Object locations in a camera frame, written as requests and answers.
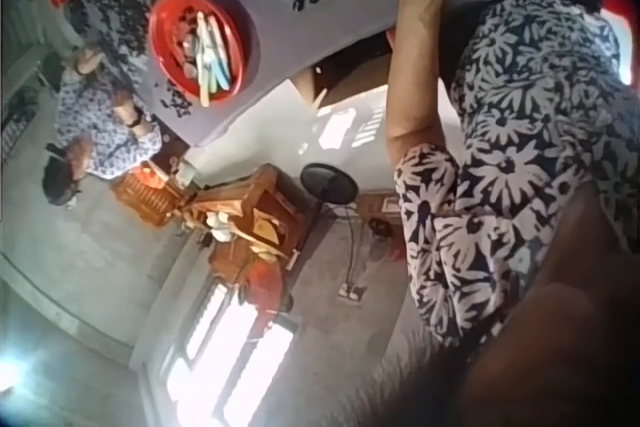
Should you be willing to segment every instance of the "patterned shirt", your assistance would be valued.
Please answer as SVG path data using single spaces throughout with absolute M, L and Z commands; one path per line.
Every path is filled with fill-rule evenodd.
M 441 341 L 528 285 L 585 182 L 623 247 L 638 249 L 640 102 L 618 63 L 611 26 L 575 4 L 502 0 L 483 15 L 450 92 L 460 165 L 423 144 L 395 173 L 410 290 Z
M 79 135 L 89 134 L 93 150 L 87 172 L 113 179 L 148 160 L 162 147 L 157 124 L 143 137 L 136 137 L 113 112 L 117 80 L 106 68 L 95 81 L 66 69 L 62 75 L 56 133 L 62 146 Z

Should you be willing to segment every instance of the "wooden furniture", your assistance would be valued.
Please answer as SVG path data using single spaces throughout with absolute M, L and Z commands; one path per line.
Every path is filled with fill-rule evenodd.
M 393 190 L 360 194 L 356 199 L 358 216 L 374 234 L 404 242 L 398 194 Z
M 180 210 L 187 222 L 203 231 L 210 230 L 210 213 L 228 216 L 227 225 L 237 237 L 217 242 L 209 263 L 231 284 L 244 280 L 243 269 L 257 257 L 286 263 L 307 222 L 299 189 L 288 185 L 286 176 L 271 164 L 250 176 L 199 190 Z
M 128 172 L 111 184 L 111 190 L 119 202 L 136 212 L 150 226 L 161 228 L 167 225 L 189 193 L 179 188 L 171 175 L 189 146 L 162 121 L 154 119 L 162 134 L 162 147 L 148 164 L 169 180 L 157 189 L 145 185 L 134 172 Z
M 391 48 L 385 32 L 316 62 L 289 80 L 314 109 L 334 105 L 387 84 Z
M 229 225 L 240 237 L 289 257 L 298 243 L 305 216 L 280 191 L 281 175 L 276 167 L 265 164 L 249 177 L 200 190 L 182 210 L 205 229 L 208 213 L 227 214 Z M 268 231 L 268 225 L 277 232 L 276 239 L 261 232 L 262 228 Z
M 135 174 L 125 174 L 111 184 L 119 202 L 131 208 L 142 221 L 153 227 L 164 227 L 179 207 L 183 192 L 169 181 L 162 189 L 143 184 Z

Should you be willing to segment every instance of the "woman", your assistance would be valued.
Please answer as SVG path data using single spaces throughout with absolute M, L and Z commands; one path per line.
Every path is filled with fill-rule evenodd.
M 458 163 L 443 1 L 400 0 L 386 134 L 410 289 L 445 347 L 329 425 L 635 425 L 640 105 L 617 39 L 597 0 L 483 5 L 440 62 Z
M 87 174 L 113 179 L 150 159 L 162 147 L 157 124 L 135 106 L 131 94 L 101 68 L 104 54 L 84 49 L 62 74 L 56 133 L 42 188 L 49 203 L 65 205 Z

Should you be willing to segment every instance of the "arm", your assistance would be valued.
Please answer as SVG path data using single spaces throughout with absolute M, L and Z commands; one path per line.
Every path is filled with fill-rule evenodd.
M 84 88 L 85 79 L 74 68 L 66 68 L 62 73 L 60 91 L 58 93 L 58 110 L 56 112 L 56 134 L 61 146 L 71 143 L 86 128 L 86 117 L 81 115 L 82 108 L 78 99 Z
M 93 72 L 102 62 L 103 55 L 92 49 L 83 49 L 62 72 L 56 113 L 56 134 L 58 141 L 68 145 L 78 135 L 90 127 L 86 105 L 79 102 L 85 89 L 85 75 Z
M 162 135 L 157 124 L 143 120 L 131 131 L 134 135 L 119 145 L 110 157 L 96 165 L 94 173 L 104 179 L 113 179 L 149 160 L 162 147 Z
M 422 143 L 443 147 L 438 36 L 443 0 L 400 0 L 387 93 L 387 150 L 397 165 Z
M 400 0 L 387 93 L 387 150 L 394 166 L 416 145 L 445 145 L 438 114 L 442 1 Z

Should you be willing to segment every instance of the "floral shirt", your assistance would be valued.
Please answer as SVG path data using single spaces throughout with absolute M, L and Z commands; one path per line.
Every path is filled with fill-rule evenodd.
M 423 144 L 395 174 L 410 289 L 440 340 L 528 284 L 585 182 L 623 247 L 638 249 L 640 103 L 618 63 L 611 26 L 575 4 L 502 0 L 483 15 L 450 92 L 460 164 Z
M 87 84 L 73 69 L 62 75 L 56 133 L 62 146 L 89 134 L 93 151 L 87 172 L 113 179 L 148 160 L 162 147 L 157 124 L 144 137 L 136 137 L 113 112 L 116 79 L 103 69 L 95 82 Z

